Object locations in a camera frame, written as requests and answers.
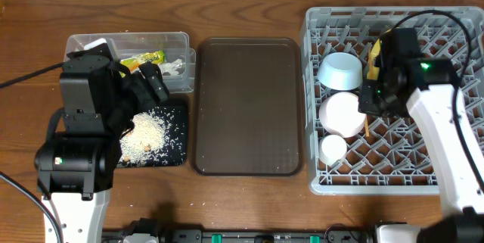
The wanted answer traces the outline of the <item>clear plastic bin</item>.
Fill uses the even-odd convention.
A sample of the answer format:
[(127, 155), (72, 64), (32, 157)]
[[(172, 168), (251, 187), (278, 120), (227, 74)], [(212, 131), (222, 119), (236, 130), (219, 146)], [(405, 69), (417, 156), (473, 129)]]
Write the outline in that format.
[(171, 93), (190, 93), (195, 87), (196, 52), (190, 47), (187, 33), (94, 33), (76, 34), (67, 40), (65, 52), (84, 50), (84, 46), (97, 39), (111, 39), (118, 58), (162, 50), (165, 62), (181, 58), (185, 63), (185, 72), (179, 76), (163, 76), (163, 81)]

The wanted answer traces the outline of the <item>yellow plate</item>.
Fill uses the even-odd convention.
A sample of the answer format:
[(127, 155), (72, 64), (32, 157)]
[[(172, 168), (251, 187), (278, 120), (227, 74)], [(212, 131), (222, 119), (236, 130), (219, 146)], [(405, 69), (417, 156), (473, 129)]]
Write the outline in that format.
[(381, 54), (381, 38), (379, 38), (368, 53), (368, 80), (378, 80), (383, 72), (382, 64), (377, 64)]

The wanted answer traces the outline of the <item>green snack wrapper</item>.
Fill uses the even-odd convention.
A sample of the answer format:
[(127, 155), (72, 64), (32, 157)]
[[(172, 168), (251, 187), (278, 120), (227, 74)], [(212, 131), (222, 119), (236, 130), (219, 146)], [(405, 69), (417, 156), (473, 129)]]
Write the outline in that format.
[(165, 53), (162, 50), (146, 52), (122, 59), (120, 63), (126, 66), (131, 72), (137, 70), (142, 64), (150, 62), (152, 64), (163, 64), (165, 62)]

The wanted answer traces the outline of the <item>white small bowl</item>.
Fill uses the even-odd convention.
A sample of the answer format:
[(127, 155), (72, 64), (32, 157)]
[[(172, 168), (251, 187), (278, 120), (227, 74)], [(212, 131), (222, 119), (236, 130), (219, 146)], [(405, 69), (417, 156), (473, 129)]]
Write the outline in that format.
[(366, 121), (366, 115), (358, 111), (358, 96), (351, 92), (338, 92), (325, 99), (318, 117), (327, 132), (343, 138), (355, 136)]

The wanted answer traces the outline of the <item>grey dishwasher rack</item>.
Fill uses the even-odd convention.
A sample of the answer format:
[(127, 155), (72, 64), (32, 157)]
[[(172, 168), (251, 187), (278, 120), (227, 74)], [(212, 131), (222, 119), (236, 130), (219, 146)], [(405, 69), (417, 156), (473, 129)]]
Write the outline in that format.
[(317, 195), (435, 195), (438, 193), (423, 138), (408, 118), (371, 117), (365, 131), (347, 139), (336, 163), (320, 162), (326, 136), (318, 109), (334, 93), (317, 79), (323, 59), (347, 52), (366, 62), (380, 34), (399, 23), (416, 29), (430, 58), (449, 58), (465, 74), (462, 90), (470, 125), (483, 138), (483, 10), (450, 7), (313, 7), (299, 32), (304, 86), (309, 188)]

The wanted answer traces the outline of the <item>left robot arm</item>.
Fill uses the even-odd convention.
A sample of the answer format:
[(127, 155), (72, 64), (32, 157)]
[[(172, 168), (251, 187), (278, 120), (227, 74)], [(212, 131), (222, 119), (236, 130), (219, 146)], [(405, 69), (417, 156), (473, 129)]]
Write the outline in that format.
[(133, 117), (169, 98), (157, 64), (136, 71), (109, 42), (72, 51), (62, 63), (63, 107), (49, 120), (34, 165), (47, 242), (100, 242), (120, 141)]

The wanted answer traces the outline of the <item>white napkin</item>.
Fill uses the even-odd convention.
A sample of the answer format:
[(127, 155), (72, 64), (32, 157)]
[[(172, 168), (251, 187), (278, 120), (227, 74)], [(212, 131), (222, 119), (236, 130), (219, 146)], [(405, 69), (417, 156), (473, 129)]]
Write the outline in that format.
[(158, 64), (163, 76), (179, 76), (185, 72), (185, 63), (181, 58)]

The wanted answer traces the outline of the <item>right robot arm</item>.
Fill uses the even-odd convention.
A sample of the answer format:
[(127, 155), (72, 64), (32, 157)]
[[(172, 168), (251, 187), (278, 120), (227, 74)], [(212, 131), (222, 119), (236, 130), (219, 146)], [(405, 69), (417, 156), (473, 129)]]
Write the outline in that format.
[(461, 81), (449, 59), (426, 58), (413, 28), (385, 32), (369, 54), (358, 110), (410, 117), (436, 175), (443, 218), (420, 228), (380, 224), (372, 242), (481, 242), (483, 155), (464, 106)]

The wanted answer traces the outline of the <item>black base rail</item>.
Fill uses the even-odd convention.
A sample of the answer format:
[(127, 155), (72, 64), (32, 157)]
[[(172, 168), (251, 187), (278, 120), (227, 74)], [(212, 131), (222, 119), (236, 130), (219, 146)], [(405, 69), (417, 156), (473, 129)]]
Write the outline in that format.
[(104, 230), (102, 242), (159, 242), (159, 243), (371, 243), (376, 238), (372, 230), (351, 229), (333, 224), (324, 231), (256, 231), (205, 230), (200, 226), (169, 227), (152, 219), (141, 218), (125, 229)]

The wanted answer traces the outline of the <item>light blue bowl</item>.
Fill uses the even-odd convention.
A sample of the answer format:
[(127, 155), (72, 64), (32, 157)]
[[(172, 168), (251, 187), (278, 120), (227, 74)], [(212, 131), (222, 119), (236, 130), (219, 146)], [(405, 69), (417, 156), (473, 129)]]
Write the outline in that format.
[(330, 89), (349, 91), (363, 81), (362, 63), (349, 53), (335, 52), (327, 55), (317, 72), (318, 81)]

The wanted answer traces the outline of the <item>brown serving tray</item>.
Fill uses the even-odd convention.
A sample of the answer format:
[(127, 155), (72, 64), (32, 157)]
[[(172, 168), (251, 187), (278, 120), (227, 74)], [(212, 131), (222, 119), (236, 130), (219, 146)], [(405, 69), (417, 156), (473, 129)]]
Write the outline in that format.
[(211, 38), (199, 47), (193, 168), (275, 176), (303, 167), (299, 47), (288, 38)]

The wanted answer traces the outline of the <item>wooden chopstick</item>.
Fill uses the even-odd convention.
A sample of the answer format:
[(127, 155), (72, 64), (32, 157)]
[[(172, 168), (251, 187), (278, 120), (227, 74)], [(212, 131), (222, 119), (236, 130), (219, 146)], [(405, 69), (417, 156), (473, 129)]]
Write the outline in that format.
[(365, 116), (365, 137), (368, 138), (370, 136), (369, 124), (368, 124), (368, 116)]

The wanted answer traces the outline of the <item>white cup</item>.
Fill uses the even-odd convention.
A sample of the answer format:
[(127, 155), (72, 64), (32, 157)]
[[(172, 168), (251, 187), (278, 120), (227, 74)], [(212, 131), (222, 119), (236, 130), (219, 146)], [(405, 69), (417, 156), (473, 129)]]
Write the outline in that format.
[(347, 152), (346, 140), (338, 135), (329, 135), (319, 142), (319, 160), (332, 165), (342, 159)]

